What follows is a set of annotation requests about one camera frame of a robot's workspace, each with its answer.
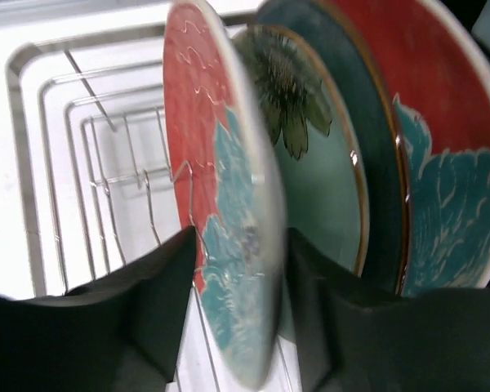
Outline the dark teal plate front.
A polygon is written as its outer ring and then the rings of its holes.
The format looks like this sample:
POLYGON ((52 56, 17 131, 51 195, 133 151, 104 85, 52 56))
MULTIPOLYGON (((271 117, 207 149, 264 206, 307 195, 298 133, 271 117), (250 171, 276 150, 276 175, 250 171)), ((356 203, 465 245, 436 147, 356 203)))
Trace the dark teal plate front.
POLYGON ((410 257, 408 160, 385 79, 362 34, 330 1, 267 1, 256 22, 299 34, 336 82, 358 138, 367 178, 370 231, 363 279, 401 294, 410 257))

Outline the mint green flower plate front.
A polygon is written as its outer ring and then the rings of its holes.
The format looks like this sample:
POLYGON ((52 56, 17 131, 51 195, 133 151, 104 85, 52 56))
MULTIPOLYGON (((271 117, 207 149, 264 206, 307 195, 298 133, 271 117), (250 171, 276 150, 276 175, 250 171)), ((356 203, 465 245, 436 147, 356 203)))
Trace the mint green flower plate front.
POLYGON ((289 226, 329 260, 360 275, 368 249, 368 185, 336 83, 318 53, 287 28, 251 24, 233 44, 274 146, 289 226))

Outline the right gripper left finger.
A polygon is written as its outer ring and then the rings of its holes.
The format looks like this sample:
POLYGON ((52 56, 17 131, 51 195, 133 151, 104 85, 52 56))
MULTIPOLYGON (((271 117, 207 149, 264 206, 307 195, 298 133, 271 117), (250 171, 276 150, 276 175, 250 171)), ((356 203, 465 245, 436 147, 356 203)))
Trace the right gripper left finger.
POLYGON ((175 375, 193 228, 63 296, 0 296, 0 391, 163 391, 175 375))

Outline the red teal floral plate back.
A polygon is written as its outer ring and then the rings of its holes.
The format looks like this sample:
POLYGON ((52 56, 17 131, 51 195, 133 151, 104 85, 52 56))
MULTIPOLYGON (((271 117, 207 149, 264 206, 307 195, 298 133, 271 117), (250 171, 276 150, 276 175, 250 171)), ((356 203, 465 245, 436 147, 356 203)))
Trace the red teal floral plate back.
POLYGON ((284 259, 283 192, 252 83, 220 16, 176 1, 163 47, 167 142, 194 276, 221 357, 243 387, 265 384, 284 259))

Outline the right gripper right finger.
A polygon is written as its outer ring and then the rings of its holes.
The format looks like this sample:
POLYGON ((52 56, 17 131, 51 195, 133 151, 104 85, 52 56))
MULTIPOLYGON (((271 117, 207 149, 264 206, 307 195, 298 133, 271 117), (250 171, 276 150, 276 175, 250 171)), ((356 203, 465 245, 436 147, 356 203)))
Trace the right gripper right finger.
POLYGON ((402 298, 287 239, 303 390, 490 391, 490 288, 402 298))

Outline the red teal floral plate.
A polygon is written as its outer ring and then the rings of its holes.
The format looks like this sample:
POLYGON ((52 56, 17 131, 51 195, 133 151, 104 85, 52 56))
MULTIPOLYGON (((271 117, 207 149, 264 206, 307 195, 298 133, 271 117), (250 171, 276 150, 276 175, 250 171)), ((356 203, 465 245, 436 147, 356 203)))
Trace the red teal floral plate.
POLYGON ((490 64, 439 1, 337 1, 384 75, 412 179, 402 294, 490 281, 490 64))
POLYGON ((265 384, 284 259, 283 192, 252 83, 220 16, 176 1, 163 47, 167 142, 194 276, 221 357, 243 387, 265 384))

